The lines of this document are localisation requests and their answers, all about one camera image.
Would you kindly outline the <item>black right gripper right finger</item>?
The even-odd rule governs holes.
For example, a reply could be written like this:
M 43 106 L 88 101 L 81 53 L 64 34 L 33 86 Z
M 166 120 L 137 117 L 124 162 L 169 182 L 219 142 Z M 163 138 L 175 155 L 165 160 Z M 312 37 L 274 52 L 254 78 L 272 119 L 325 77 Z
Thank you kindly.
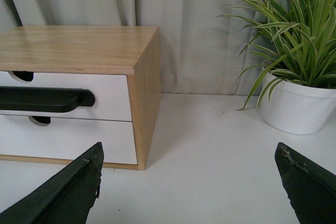
M 300 223 L 335 223 L 335 174 L 279 142 L 275 162 Z

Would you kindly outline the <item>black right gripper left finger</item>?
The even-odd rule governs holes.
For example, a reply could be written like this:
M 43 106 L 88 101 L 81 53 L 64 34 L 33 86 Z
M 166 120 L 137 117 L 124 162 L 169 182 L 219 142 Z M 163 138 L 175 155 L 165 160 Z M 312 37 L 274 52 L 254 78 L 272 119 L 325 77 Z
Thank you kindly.
M 1 223 L 86 223 L 100 195 L 103 159 L 98 142 L 1 212 Z

